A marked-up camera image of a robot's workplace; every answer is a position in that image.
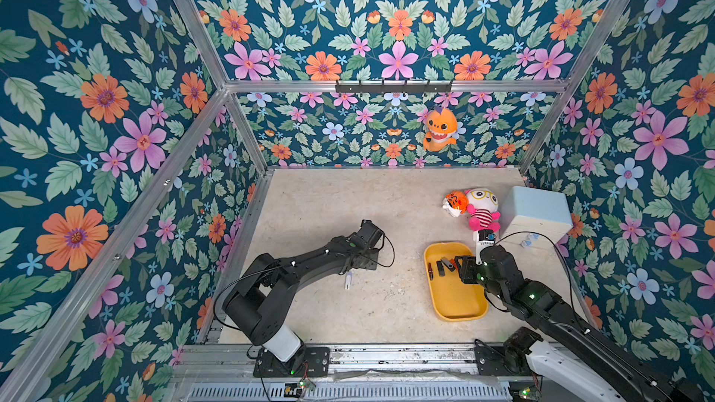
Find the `black clear cap usb drive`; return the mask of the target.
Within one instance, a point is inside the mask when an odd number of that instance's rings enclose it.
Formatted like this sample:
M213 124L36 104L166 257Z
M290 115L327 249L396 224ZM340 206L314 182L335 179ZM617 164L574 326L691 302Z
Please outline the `black clear cap usb drive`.
M436 264L437 264L437 270L438 270L439 276L440 276L440 277L445 277L446 274L445 274L445 269L444 269L443 263L442 263L442 262L436 262Z

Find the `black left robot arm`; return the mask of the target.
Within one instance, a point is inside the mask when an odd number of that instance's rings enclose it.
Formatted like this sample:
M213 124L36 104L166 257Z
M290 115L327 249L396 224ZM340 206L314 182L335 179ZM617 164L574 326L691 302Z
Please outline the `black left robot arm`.
M305 355L305 342L286 324L296 294L325 277L376 270L383 265L379 255L385 242L385 232L364 220L357 232L335 236L325 246L298 256L261 254L228 288L222 310L252 345L282 364L297 366Z

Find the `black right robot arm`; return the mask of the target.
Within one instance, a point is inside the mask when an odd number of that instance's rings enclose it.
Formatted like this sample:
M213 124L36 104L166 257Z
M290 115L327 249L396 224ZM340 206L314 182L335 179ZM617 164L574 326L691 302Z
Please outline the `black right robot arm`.
M685 378L673 381L590 326L562 296L525 278L501 246L454 259L461 281L497 297L523 322L504 343L512 370L528 369L584 401L701 401Z

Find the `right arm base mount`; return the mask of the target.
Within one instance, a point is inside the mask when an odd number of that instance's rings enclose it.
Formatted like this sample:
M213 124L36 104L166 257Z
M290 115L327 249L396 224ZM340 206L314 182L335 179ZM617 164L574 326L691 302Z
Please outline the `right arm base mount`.
M534 346L544 338L536 331L519 328L502 344L487 344L480 339L474 340L475 363L482 376L510 377L531 376L527 355L532 353Z

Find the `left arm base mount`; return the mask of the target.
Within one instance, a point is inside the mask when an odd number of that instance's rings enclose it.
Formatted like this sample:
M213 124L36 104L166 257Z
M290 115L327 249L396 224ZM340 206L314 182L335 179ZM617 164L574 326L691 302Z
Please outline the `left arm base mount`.
M331 358L329 347L302 346L286 362L280 361L266 348L262 348L256 359L253 376L255 378L314 378L328 375Z

